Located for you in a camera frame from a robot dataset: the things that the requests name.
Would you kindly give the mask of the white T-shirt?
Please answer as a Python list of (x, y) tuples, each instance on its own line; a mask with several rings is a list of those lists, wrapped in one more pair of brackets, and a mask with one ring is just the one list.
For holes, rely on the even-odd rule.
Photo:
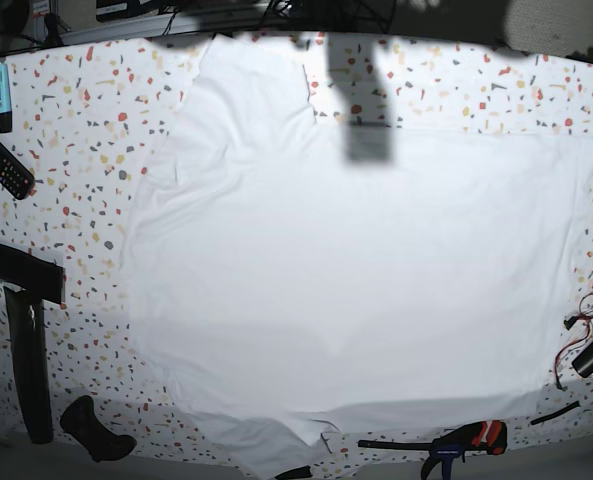
[(325, 433), (535, 411), (593, 139), (319, 123), (301, 64), (218, 36), (145, 168), (132, 341), (258, 477), (314, 462)]

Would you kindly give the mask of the small black flat bar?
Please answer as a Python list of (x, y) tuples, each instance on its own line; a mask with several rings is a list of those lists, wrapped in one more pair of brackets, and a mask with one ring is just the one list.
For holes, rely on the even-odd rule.
[(274, 477), (275, 480), (303, 480), (312, 478), (309, 465), (282, 472)]

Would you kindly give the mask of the terrazzo pattern tablecloth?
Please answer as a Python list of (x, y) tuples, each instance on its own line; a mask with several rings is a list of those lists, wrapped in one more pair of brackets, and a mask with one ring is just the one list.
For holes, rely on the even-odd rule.
[[(593, 66), (463, 43), (323, 33), (257, 34), (300, 62), (317, 117), (395, 128), (593, 138)], [(66, 271), (64, 300), (45, 311), (52, 410), (82, 394), (135, 436), (137, 458), (166, 466), (240, 467), (171, 403), (128, 341), (117, 267), (144, 158), (186, 99), (206, 43), (147, 40), (11, 57), (14, 125), (4, 144), (34, 174), (29, 198), (0, 186), (0, 242)], [(573, 306), (593, 306), (592, 210), (573, 274)]]

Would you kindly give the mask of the black T-shaped stand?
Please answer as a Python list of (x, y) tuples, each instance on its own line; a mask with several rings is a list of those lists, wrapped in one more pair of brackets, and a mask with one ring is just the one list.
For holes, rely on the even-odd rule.
[(44, 303), (59, 305), (64, 269), (0, 244), (0, 281), (9, 323), (14, 382), (23, 421), (34, 444), (53, 441), (44, 329)]

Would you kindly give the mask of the black orange bar clamp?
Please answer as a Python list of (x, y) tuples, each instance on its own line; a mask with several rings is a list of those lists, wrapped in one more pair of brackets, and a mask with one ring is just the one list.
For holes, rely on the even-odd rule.
[(441, 467), (443, 480), (452, 478), (452, 466), (456, 459), (465, 462), (468, 452), (484, 452), (497, 456), (507, 449), (508, 428), (505, 422), (493, 420), (475, 422), (459, 427), (456, 430), (435, 438), (431, 442), (385, 442), (375, 440), (359, 440), (357, 446), (365, 449), (427, 452), (420, 477), (427, 480), (436, 466)]

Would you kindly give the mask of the black game controller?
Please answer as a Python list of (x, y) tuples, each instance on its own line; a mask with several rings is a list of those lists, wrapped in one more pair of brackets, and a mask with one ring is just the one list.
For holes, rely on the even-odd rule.
[(94, 401), (89, 395), (83, 395), (73, 401), (60, 418), (63, 431), (71, 435), (90, 454), (92, 460), (118, 461), (137, 446), (137, 441), (130, 435), (117, 435), (106, 428), (96, 417)]

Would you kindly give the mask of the black remote control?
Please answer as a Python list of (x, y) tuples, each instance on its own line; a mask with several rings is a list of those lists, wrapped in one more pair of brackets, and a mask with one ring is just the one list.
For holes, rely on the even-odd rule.
[(0, 184), (15, 199), (24, 200), (34, 186), (34, 176), (0, 142)]

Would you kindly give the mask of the blue highlighter marker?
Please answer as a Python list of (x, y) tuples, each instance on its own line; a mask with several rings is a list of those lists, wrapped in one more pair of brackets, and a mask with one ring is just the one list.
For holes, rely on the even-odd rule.
[(0, 133), (10, 133), (12, 126), (13, 114), (9, 73), (7, 65), (0, 63)]

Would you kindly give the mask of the aluminium rail at back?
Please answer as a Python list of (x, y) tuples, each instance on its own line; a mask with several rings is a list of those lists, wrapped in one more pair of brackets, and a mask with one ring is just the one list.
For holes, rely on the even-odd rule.
[(65, 45), (99, 43), (104, 41), (156, 38), (165, 35), (197, 32), (201, 24), (197, 17), (165, 14), (110, 22), (86, 30), (72, 30), (61, 35)]

